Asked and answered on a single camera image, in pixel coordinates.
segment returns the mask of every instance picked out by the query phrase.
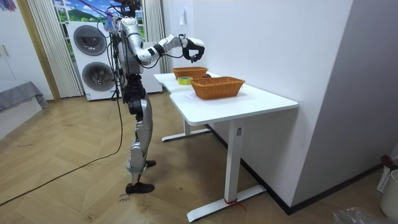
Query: stacked washer dryer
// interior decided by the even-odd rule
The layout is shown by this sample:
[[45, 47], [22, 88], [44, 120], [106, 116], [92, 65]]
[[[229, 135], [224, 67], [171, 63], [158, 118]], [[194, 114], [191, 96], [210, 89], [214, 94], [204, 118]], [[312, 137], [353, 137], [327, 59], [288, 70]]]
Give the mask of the stacked washer dryer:
[[109, 66], [106, 47], [110, 38], [105, 38], [109, 34], [103, 24], [98, 29], [96, 22], [67, 22], [66, 26], [87, 100], [111, 98], [119, 87]]

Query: curtain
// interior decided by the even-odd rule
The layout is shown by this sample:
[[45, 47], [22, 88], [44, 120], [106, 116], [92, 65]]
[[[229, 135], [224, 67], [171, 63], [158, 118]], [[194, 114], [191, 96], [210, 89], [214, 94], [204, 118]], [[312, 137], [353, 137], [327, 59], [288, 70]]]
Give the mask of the curtain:
[[[162, 0], [141, 0], [141, 2], [146, 40], [148, 42], [159, 42], [163, 38], [166, 38]], [[159, 61], [160, 71], [162, 73], [168, 73], [169, 61], [167, 57], [162, 57]]]
[[73, 67], [52, 0], [27, 0], [61, 98], [82, 96], [83, 88]]

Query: white desk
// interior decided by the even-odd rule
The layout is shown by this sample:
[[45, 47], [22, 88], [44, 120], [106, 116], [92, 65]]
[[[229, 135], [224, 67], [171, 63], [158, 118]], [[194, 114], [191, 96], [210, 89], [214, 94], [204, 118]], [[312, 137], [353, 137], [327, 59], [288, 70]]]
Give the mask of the white desk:
[[[208, 74], [212, 77], [219, 77], [219, 75], [211, 72], [208, 72]], [[203, 100], [196, 96], [191, 85], [179, 85], [173, 73], [158, 74], [155, 75], [155, 78], [171, 93], [170, 99], [184, 118], [184, 130], [189, 130], [189, 125], [197, 126], [219, 121], [229, 121], [225, 200], [227, 202], [233, 202], [234, 200], [240, 202], [265, 192], [266, 190], [261, 185], [240, 193], [236, 192], [244, 134], [244, 118], [296, 108], [298, 107], [298, 103], [245, 84], [235, 97]], [[191, 134], [198, 133], [184, 131], [179, 136], [187, 137]], [[230, 205], [225, 203], [224, 199], [221, 199], [188, 212], [187, 217], [189, 222], [192, 222], [228, 206]]]

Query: washing machine door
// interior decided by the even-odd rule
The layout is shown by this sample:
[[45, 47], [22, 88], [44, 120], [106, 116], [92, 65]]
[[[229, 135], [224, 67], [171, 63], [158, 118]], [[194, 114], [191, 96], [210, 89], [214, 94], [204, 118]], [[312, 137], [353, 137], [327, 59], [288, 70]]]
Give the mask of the washing machine door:
[[96, 27], [84, 25], [77, 28], [73, 39], [84, 54], [97, 56], [106, 50], [106, 38]]
[[102, 62], [92, 62], [86, 65], [81, 73], [84, 83], [96, 91], [106, 91], [114, 86], [112, 68]]

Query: roll of tape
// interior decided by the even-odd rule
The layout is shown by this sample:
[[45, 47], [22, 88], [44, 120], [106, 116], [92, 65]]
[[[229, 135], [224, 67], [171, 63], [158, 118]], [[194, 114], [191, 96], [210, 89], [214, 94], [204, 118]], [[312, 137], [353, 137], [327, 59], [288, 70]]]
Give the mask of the roll of tape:
[[178, 84], [180, 85], [191, 85], [192, 77], [179, 77]]

